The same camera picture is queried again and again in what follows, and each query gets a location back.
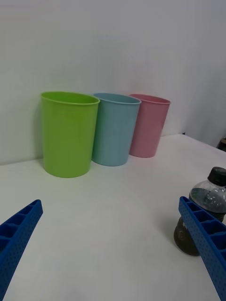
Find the plastic bottle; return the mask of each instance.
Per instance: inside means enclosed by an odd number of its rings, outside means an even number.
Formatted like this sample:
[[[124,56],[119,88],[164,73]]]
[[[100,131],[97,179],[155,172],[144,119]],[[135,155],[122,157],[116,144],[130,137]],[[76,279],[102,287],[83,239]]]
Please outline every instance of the plastic bottle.
[[[226,214],[226,169],[212,168],[208,179],[192,188],[189,199],[222,222]],[[174,231],[174,240],[183,252],[193,256],[199,255],[181,217]]]

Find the plastic cup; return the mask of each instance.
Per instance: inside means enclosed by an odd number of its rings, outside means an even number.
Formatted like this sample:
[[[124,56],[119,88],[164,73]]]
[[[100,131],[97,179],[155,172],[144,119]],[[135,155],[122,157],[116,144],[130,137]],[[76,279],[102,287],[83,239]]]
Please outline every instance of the plastic cup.
[[[150,95],[131,94],[141,100],[130,155],[150,158],[156,153],[170,101]]]
[[[100,99],[92,160],[106,166],[126,163],[141,101],[130,96],[96,93]]]
[[[41,102],[44,169],[63,178],[85,174],[100,100],[79,93],[44,92]]]

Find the black bottle cap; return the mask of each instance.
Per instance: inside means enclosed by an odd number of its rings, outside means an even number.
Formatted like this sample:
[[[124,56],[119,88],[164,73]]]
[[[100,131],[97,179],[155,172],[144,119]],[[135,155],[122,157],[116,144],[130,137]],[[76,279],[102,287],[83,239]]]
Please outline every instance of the black bottle cap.
[[[226,169],[213,167],[208,180],[217,186],[226,186]]]

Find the dark liquid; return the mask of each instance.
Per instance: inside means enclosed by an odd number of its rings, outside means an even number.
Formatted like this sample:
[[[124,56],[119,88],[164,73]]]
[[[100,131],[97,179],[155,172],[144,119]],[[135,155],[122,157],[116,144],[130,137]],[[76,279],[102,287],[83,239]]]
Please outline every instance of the dark liquid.
[[[210,191],[207,191],[202,188],[195,188],[192,189],[191,193],[189,194],[189,199],[193,201],[194,203],[197,203],[200,207],[203,207],[205,210],[206,208],[215,208],[216,203],[212,202],[210,204],[210,199],[207,197],[209,195]],[[203,203],[195,202],[196,200],[203,200]],[[216,193],[216,197],[214,198],[215,201],[217,201],[219,204],[225,204],[225,200],[219,198],[219,195]],[[220,222],[223,221],[224,216],[226,213],[216,213],[209,210],[206,210],[208,213],[210,213],[212,216],[217,218]],[[174,231],[174,240],[177,246],[185,253],[192,255],[192,256],[199,256],[199,251],[197,250],[194,241],[182,219],[180,217],[178,224]]]
[[[189,194],[189,199],[217,218],[223,221],[226,214],[226,200],[218,191],[203,188],[194,188]]]

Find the pink plastic cup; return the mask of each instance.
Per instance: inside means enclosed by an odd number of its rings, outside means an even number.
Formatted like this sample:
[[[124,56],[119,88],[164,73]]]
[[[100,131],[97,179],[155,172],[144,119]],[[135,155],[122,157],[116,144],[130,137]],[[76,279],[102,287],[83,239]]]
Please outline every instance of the pink plastic cup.
[[[141,100],[130,155],[150,158],[156,153],[170,101],[150,95],[131,94]]]

